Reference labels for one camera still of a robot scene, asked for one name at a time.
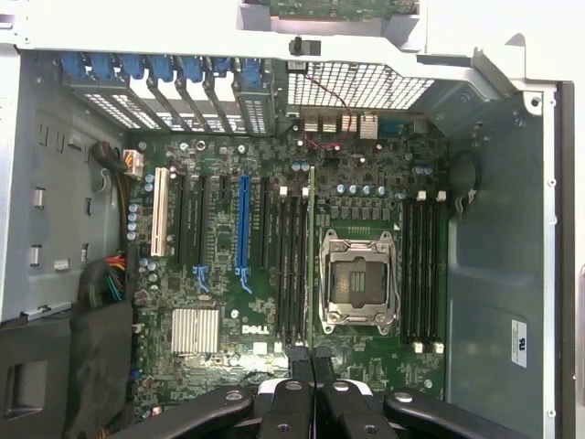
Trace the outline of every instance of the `label sticker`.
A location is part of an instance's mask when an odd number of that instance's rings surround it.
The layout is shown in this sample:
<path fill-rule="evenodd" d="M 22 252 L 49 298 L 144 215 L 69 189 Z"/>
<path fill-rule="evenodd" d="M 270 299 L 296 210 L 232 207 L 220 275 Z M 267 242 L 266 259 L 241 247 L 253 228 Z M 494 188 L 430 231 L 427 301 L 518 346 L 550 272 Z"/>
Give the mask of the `label sticker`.
<path fill-rule="evenodd" d="M 527 366 L 527 324 L 512 320 L 512 362 Z"/>

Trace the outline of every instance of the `blue pcie slot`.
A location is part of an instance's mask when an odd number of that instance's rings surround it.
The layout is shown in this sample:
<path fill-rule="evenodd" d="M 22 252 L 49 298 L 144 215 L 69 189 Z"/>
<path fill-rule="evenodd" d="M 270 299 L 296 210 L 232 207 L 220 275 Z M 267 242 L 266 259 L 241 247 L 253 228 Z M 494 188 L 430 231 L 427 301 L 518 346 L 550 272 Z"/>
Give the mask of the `blue pcie slot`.
<path fill-rule="evenodd" d="M 243 176 L 239 179 L 239 214 L 238 214 L 238 247 L 236 249 L 236 270 L 241 287 L 248 293 L 252 291 L 248 287 L 248 238 L 250 236 L 250 177 Z"/>

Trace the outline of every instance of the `perforated metal panel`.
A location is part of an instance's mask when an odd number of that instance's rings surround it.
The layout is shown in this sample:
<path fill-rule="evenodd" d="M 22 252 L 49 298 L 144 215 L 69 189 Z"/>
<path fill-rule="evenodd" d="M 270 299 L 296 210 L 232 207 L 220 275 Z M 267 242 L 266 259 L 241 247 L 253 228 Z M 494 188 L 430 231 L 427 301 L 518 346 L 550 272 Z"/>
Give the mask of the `perforated metal panel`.
<path fill-rule="evenodd" d="M 408 110 L 434 82 L 404 78 L 381 64 L 315 62 L 309 64 L 307 77 L 289 75 L 289 104 L 343 107 L 339 99 L 311 79 L 334 91 L 350 108 L 372 110 Z"/>

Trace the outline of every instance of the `motherboard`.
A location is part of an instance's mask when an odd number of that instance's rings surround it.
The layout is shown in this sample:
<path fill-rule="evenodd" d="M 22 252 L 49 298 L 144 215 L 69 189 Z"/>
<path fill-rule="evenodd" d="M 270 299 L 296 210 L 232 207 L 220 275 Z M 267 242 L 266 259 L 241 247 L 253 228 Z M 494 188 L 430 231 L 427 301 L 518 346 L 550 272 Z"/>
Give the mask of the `motherboard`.
<path fill-rule="evenodd" d="M 132 134 L 139 416 L 285 377 L 292 346 L 327 348 L 380 397 L 443 396 L 448 145 L 432 125 L 384 126 Z"/>

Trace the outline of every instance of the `heatsink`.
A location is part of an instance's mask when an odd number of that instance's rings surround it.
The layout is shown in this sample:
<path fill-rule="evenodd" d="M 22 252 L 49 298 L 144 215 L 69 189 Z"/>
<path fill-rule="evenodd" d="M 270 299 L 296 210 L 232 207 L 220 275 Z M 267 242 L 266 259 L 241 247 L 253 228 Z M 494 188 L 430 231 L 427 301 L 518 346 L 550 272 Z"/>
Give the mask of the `heatsink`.
<path fill-rule="evenodd" d="M 179 356 L 218 351 L 219 311 L 176 309 L 173 311 L 171 352 Z"/>

